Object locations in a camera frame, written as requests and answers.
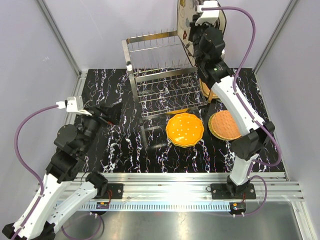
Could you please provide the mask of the cream floral square plate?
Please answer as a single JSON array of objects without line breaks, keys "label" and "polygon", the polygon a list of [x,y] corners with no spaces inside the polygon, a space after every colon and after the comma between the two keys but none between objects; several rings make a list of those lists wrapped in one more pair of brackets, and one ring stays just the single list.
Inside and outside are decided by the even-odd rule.
[{"label": "cream floral square plate", "polygon": [[193,15],[197,13],[198,0],[178,0],[177,1],[177,36],[179,37],[189,63],[194,66],[194,48],[193,43],[189,41],[190,22],[193,21]]}]

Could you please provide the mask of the orange rounded-square wicker plate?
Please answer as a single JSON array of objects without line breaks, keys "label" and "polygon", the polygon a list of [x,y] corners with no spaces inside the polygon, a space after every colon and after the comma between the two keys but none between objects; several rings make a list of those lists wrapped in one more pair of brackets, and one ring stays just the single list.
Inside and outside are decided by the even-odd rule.
[{"label": "orange rounded-square wicker plate", "polygon": [[209,100],[211,101],[212,99],[218,99],[219,97],[213,92],[211,91],[207,85],[202,82],[202,80],[199,78],[199,85],[200,88],[202,90],[203,95]]}]

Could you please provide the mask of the orange ceramic plate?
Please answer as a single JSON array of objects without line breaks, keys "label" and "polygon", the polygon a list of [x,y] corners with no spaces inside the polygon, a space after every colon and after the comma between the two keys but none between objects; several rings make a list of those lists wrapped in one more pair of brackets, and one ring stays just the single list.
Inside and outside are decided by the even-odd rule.
[{"label": "orange ceramic plate", "polygon": [[203,138],[204,125],[200,118],[190,113],[174,115],[167,123],[165,132],[170,139],[198,139]]}]

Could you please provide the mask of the green ceramic plate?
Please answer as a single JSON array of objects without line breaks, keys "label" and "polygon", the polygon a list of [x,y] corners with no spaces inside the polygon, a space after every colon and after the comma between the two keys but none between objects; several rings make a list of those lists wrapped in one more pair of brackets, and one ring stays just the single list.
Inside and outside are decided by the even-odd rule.
[{"label": "green ceramic plate", "polygon": [[170,142],[181,148],[194,147],[200,140],[199,139],[191,139],[191,138],[175,138],[169,139]]}]

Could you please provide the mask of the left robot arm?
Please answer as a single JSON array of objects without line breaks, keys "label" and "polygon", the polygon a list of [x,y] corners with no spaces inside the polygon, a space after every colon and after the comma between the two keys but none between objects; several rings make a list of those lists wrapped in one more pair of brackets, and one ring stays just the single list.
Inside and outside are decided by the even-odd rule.
[{"label": "left robot arm", "polygon": [[86,162],[86,156],[100,128],[120,123],[123,103],[94,105],[77,111],[82,126],[62,126],[54,140],[56,152],[48,164],[40,188],[22,216],[4,226],[2,233],[10,240],[53,240],[64,223],[85,203],[115,192],[99,172],[87,175],[80,187],[61,204],[57,201],[74,181]]}]

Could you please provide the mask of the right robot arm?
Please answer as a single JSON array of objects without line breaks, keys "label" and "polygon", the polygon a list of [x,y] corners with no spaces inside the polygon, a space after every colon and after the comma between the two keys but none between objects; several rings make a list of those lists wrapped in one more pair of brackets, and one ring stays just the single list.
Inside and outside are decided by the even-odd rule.
[{"label": "right robot arm", "polygon": [[193,45],[198,76],[222,100],[241,134],[231,143],[230,150],[235,154],[235,161],[223,187],[229,197],[237,199],[249,188],[251,164],[270,141],[275,126],[255,113],[238,89],[237,78],[232,76],[222,59],[226,44],[222,31],[214,26],[216,21],[215,16],[205,19],[200,13],[193,15],[188,40]]}]

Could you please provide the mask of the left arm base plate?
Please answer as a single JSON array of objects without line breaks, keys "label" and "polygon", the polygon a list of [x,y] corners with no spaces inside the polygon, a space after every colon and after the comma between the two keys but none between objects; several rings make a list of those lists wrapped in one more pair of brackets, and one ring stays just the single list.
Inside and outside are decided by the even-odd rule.
[{"label": "left arm base plate", "polygon": [[105,194],[101,199],[108,199],[111,197],[112,200],[121,200],[124,193],[124,184],[122,183],[108,183]]}]

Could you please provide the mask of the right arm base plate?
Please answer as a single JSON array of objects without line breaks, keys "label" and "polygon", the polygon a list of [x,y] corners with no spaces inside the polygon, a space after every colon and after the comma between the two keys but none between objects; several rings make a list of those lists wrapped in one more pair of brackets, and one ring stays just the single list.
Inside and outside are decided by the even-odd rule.
[{"label": "right arm base plate", "polygon": [[257,198],[252,183],[233,186],[231,183],[212,183],[209,187],[213,200],[255,200]]}]

